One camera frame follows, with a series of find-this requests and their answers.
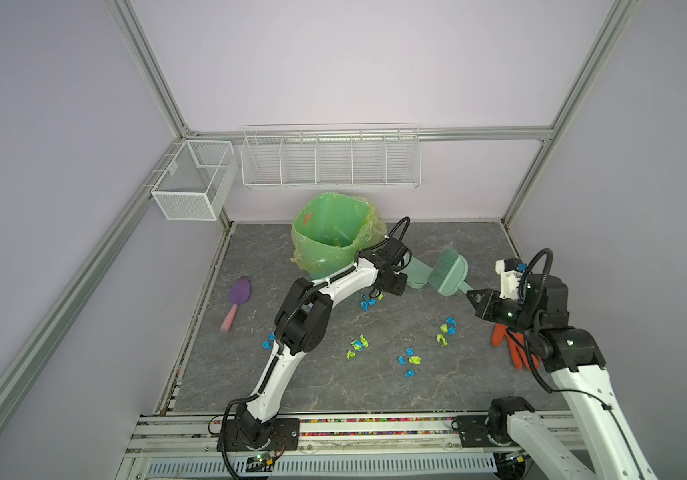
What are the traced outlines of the paper scraps cluster far left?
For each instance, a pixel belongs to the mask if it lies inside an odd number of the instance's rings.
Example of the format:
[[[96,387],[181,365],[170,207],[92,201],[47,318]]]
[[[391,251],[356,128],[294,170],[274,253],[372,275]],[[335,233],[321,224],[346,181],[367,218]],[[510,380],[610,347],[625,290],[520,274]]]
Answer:
[[[263,342],[262,348],[265,350],[273,350],[274,344],[275,344],[276,337],[274,334],[269,334],[267,337],[267,340]]]

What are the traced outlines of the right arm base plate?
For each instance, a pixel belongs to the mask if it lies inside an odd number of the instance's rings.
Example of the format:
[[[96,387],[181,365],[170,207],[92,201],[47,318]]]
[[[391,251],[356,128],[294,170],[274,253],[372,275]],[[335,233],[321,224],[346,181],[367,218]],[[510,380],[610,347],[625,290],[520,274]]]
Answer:
[[[451,421],[451,429],[459,436],[462,448],[507,447],[513,442],[505,429],[486,415],[459,415]]]

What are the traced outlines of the paper scraps cluster near bin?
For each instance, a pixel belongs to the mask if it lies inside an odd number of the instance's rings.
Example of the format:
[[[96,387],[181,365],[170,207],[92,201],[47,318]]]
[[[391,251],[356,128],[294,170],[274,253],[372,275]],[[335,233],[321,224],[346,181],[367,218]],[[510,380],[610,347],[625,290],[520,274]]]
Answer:
[[[363,294],[361,295],[361,303],[359,303],[359,305],[364,312],[369,312],[371,307],[375,306],[375,304],[379,303],[381,300],[383,300],[383,294],[381,292],[377,294]]]

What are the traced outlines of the paper scraps cluster centre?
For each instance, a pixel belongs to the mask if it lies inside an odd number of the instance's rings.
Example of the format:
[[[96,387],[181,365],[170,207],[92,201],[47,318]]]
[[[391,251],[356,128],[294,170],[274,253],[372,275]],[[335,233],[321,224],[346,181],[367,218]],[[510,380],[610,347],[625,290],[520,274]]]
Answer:
[[[369,340],[365,336],[361,335],[359,338],[351,341],[351,349],[345,354],[347,360],[351,360],[357,356],[357,353],[369,348]]]

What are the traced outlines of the red rubber glove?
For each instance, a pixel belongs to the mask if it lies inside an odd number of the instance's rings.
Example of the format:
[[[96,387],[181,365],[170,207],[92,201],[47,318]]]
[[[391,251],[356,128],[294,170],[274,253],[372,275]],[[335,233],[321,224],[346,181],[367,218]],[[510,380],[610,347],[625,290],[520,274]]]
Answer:
[[[507,326],[497,324],[493,328],[493,334],[491,334],[491,345],[499,347],[503,345],[503,342],[507,342],[511,361],[518,370],[531,370],[533,367],[541,366],[537,356],[527,356],[525,353],[525,336],[523,334],[513,332]]]

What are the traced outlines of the paper scraps cluster front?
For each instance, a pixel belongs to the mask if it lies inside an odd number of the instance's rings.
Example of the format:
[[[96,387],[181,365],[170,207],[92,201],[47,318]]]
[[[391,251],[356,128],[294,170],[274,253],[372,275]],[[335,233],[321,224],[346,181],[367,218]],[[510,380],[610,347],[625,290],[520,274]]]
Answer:
[[[403,368],[403,376],[406,378],[415,377],[415,368],[423,364],[423,358],[419,357],[413,348],[405,349],[403,355],[397,357],[397,364]]]

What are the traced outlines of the purple pink spatula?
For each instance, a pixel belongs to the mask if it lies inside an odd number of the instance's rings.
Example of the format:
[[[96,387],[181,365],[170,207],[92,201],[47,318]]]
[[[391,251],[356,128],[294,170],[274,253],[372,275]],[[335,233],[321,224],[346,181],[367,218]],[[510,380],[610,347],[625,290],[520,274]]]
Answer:
[[[243,276],[233,284],[231,290],[228,294],[228,301],[230,302],[231,308],[225,316],[221,326],[220,331],[223,333],[229,332],[231,326],[235,320],[238,308],[245,304],[251,296],[251,283],[250,280]]]

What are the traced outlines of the paper scraps cluster right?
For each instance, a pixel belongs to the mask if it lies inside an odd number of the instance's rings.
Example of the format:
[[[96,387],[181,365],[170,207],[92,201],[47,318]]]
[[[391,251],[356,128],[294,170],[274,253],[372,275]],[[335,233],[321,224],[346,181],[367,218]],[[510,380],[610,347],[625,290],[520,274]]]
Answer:
[[[453,336],[457,334],[457,322],[455,321],[455,318],[449,317],[445,319],[445,322],[439,326],[439,333],[437,333],[437,336],[435,336],[435,340],[437,340],[437,343],[440,346],[447,346],[449,345],[449,340],[447,340],[447,337]]]

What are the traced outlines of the green hand brush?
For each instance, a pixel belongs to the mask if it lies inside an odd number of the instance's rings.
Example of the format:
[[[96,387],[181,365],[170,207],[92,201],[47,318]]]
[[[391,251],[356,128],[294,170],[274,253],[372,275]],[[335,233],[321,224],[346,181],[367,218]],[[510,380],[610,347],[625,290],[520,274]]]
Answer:
[[[459,292],[471,291],[467,283],[469,262],[457,251],[455,246],[447,245],[441,251],[437,264],[431,270],[427,284],[441,296],[453,296]]]

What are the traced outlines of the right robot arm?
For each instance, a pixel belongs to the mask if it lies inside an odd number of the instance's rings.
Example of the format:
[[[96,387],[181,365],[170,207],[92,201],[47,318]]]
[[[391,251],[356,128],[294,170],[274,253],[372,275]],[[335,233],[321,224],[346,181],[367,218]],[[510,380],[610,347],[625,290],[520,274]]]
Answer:
[[[591,465],[578,460],[521,397],[491,403],[489,437],[521,448],[551,479],[653,479],[613,391],[607,362],[595,338],[569,324],[569,288],[551,275],[551,266],[549,248],[527,263],[499,260],[499,288],[471,290],[467,299],[477,318],[515,336],[539,386],[565,398]]]

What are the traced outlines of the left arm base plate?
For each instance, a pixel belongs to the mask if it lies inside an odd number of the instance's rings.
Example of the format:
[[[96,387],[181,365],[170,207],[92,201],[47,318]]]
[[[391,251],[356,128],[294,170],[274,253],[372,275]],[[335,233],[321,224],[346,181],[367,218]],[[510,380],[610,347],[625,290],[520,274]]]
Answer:
[[[248,450],[295,451],[300,439],[299,418],[276,418],[260,424],[254,420],[229,418],[221,428],[217,450],[227,452]]]

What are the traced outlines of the green dustpan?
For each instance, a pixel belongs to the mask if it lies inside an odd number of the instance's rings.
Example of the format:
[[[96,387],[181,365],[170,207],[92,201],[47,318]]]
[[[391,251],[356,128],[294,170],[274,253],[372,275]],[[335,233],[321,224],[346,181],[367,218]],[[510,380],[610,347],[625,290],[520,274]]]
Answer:
[[[436,267],[415,257],[409,261],[407,267],[403,269],[403,273],[407,276],[407,286],[414,290],[419,290],[427,285],[437,289],[445,280],[445,274],[439,272]]]

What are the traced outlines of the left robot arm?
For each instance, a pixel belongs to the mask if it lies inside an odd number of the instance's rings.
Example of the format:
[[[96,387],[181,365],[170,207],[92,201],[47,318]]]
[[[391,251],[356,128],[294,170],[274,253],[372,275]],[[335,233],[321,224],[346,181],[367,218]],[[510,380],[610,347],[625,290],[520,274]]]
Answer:
[[[371,247],[355,253],[353,262],[319,280],[297,279],[275,316],[274,340],[261,376],[249,396],[229,401],[221,415],[218,450],[264,449],[274,428],[281,400],[301,360],[323,340],[336,304],[366,289],[403,295],[411,250],[403,242],[411,220],[403,217]]]

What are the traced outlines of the small white mesh basket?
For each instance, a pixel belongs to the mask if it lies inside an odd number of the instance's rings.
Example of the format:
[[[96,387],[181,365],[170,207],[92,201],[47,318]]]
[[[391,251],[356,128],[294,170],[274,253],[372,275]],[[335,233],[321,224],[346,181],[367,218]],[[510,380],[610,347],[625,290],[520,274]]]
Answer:
[[[184,140],[151,194],[167,220],[218,221],[237,173],[231,142]]]

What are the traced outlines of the green trash bin with bag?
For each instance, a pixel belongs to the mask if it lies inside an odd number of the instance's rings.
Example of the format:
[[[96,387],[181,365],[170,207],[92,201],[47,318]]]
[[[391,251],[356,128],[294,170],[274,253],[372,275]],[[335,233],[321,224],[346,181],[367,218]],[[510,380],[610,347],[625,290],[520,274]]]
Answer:
[[[310,278],[329,276],[355,261],[357,252],[387,235],[373,202],[325,192],[310,200],[291,224],[292,261]]]

